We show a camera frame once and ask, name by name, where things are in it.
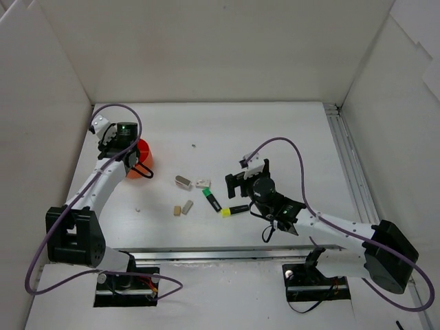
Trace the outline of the green capped black marker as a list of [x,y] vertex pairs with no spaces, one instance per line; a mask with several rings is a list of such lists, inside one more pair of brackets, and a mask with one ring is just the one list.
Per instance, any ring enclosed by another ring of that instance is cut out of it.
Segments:
[[221,212],[221,206],[217,201],[216,197],[211,192],[211,190],[209,188],[204,188],[202,190],[202,193],[205,196],[205,198],[208,200],[209,204],[213,207],[215,212]]

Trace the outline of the yellow capped black marker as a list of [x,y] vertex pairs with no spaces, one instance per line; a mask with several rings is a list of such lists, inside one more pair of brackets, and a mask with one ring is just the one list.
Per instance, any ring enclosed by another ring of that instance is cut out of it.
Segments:
[[221,209],[221,216],[223,218],[227,218],[227,217],[231,217],[234,215],[238,215],[244,212],[248,212],[250,210],[250,207],[245,204],[245,205],[240,205],[240,206],[232,206],[229,208],[222,208]]

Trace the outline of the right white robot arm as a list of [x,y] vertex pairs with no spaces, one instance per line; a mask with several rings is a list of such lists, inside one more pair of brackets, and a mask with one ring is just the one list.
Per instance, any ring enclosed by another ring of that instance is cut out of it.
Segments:
[[252,162],[236,175],[226,175],[225,182],[229,198],[239,189],[241,196],[256,206],[258,217],[269,222],[271,230],[322,239],[344,248],[362,262],[355,269],[356,275],[368,276],[393,294],[405,291],[419,253],[394,223],[357,223],[309,210],[305,203],[277,192],[268,159]]

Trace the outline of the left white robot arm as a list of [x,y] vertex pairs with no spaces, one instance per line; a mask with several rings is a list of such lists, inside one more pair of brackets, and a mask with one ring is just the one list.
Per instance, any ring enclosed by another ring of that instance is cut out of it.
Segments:
[[138,129],[135,122],[94,122],[91,132],[99,138],[100,153],[92,174],[64,206],[51,207],[45,216],[51,262],[113,272],[113,281],[124,289],[138,279],[134,258],[107,246],[99,217],[116,186],[131,171],[146,179],[154,176],[140,161]]

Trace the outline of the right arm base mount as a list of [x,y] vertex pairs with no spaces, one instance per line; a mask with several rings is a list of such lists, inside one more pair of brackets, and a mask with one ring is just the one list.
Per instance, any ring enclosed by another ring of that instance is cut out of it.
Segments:
[[308,314],[327,301],[351,299],[346,277],[326,277],[317,269],[318,258],[325,251],[316,247],[304,263],[282,265],[286,301],[297,314]]

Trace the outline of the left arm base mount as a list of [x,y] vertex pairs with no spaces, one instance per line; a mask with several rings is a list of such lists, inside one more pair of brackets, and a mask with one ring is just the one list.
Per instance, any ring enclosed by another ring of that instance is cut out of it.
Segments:
[[140,267],[134,272],[143,276],[119,276],[100,274],[96,283],[93,306],[104,307],[155,307],[159,280],[145,274],[159,274],[160,268]]

